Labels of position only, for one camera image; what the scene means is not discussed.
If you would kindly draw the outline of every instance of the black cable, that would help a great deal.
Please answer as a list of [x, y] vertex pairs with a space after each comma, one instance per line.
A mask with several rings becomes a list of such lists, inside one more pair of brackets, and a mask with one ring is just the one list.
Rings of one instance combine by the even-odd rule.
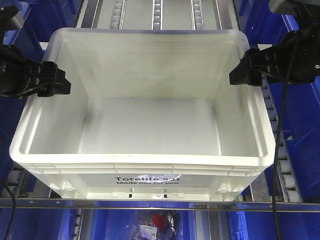
[[279, 219], [278, 219], [278, 206], [277, 206], [277, 200], [276, 200], [276, 194], [277, 194], [277, 183], [278, 183], [278, 164], [279, 164], [279, 148], [280, 148], [280, 142], [281, 142], [281, 132], [282, 132], [282, 125], [284, 121], [284, 115], [285, 115], [285, 106], [286, 106], [286, 98], [287, 98], [287, 91], [288, 86], [290, 82], [290, 75], [292, 72], [292, 68], [294, 65], [295, 57], [298, 51], [298, 45], [300, 42], [300, 35], [298, 35], [297, 40], [294, 44], [294, 48], [292, 51], [292, 55], [289, 61], [287, 73], [285, 76], [284, 86], [283, 86], [283, 92], [282, 92], [282, 98], [281, 98], [281, 108], [280, 108], [280, 114], [278, 119], [278, 127], [276, 132], [276, 140], [275, 140], [275, 153], [274, 153], [274, 160], [273, 160], [273, 168], [272, 168], [272, 212], [273, 212], [273, 219], [275, 224], [275, 230], [276, 230], [276, 239], [281, 240], [281, 232], [280, 232], [280, 226], [279, 226]]
[[12, 198], [11, 217], [10, 217], [10, 220], [9, 220], [9, 223], [8, 223], [8, 227], [6, 228], [5, 236], [4, 236], [4, 238], [3, 238], [3, 240], [7, 240], [7, 239], [8, 239], [9, 232], [10, 232], [10, 228], [11, 228], [12, 222], [13, 222], [13, 220], [14, 220], [14, 216], [15, 216], [15, 211], [16, 211], [16, 198], [15, 198], [14, 194], [12, 193], [12, 191], [8, 188], [6, 182], [3, 181], [1, 178], [0, 178], [0, 183], [2, 183], [2, 185], [3, 185], [4, 188], [8, 191], [8, 193], [10, 194], [10, 196], [11, 196], [11, 198]]

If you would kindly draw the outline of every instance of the blue plastic bin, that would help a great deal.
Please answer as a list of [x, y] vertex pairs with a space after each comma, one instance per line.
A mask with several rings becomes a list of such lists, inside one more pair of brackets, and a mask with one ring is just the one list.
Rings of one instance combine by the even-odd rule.
[[[154, 207], [154, 208], [185, 208], [188, 203], [183, 202], [154, 202], [140, 201], [132, 203], [124, 201], [117, 204], [118, 207]], [[108, 210], [97, 209], [93, 211], [90, 228], [90, 240], [124, 240], [131, 228], [131, 223], [136, 210]], [[179, 224], [174, 240], [195, 240], [194, 212], [178, 210]]]
[[[279, 225], [283, 240], [318, 240], [320, 214], [280, 212]], [[231, 240], [275, 240], [272, 212], [230, 212]]]
[[[17, 0], [1, 0], [0, 3], [4, 6], [17, 6], [25, 20], [22, 29], [6, 32], [3, 43], [15, 45], [27, 58], [41, 62], [44, 53], [29, 22], [29, 4]], [[0, 97], [0, 178], [3, 180], [7, 179], [12, 169], [13, 161], [9, 156], [9, 147], [25, 103], [25, 99]]]
[[[240, 23], [251, 44], [278, 44], [298, 30], [291, 15], [270, 12], [269, 0], [237, 0]], [[270, 86], [280, 111], [283, 83]], [[304, 201], [320, 202], [320, 78], [314, 83], [290, 85], [287, 92], [284, 135]]]
[[24, 19], [23, 28], [20, 30], [7, 31], [4, 37], [3, 44], [15, 45], [21, 49], [22, 53], [29, 59], [36, 62], [41, 62], [44, 52], [39, 44], [39, 40], [30, 22], [31, 8], [28, 3], [20, 2], [20, 14]]
[[55, 30], [73, 27], [82, 0], [26, 0], [30, 22], [40, 42], [48, 42]]
[[[0, 238], [3, 239], [10, 208], [0, 209]], [[15, 210], [9, 239], [72, 240], [77, 219], [76, 209], [23, 209]]]
[[19, 0], [0, 0], [0, 7], [16, 6], [19, 11], [22, 10]]
[[291, 26], [290, 15], [269, 10], [270, 0], [235, 0], [241, 30], [251, 45], [277, 44]]

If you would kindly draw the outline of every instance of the sticker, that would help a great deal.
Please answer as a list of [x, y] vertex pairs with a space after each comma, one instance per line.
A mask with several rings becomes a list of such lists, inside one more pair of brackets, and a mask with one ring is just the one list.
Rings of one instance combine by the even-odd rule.
[[141, 237], [146, 238], [148, 240], [156, 240], [156, 238], [157, 238], [157, 227], [140, 225], [139, 229], [140, 229]]

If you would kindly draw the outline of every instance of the plastic bag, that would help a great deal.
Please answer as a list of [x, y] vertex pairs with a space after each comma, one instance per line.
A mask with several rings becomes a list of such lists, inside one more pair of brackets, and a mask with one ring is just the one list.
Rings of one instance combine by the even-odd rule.
[[136, 210], [126, 240], [174, 240], [179, 220], [174, 210]]

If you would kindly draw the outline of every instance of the red object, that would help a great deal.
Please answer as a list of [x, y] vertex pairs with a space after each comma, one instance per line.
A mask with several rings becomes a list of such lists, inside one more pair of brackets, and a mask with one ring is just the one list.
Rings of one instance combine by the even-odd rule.
[[164, 216], [162, 216], [162, 215], [160, 215], [158, 213], [153, 214], [153, 219], [152, 219], [152, 224], [153, 225], [157, 226], [162, 231], [164, 231], [166, 223], [167, 223], [166, 217], [164, 217]]

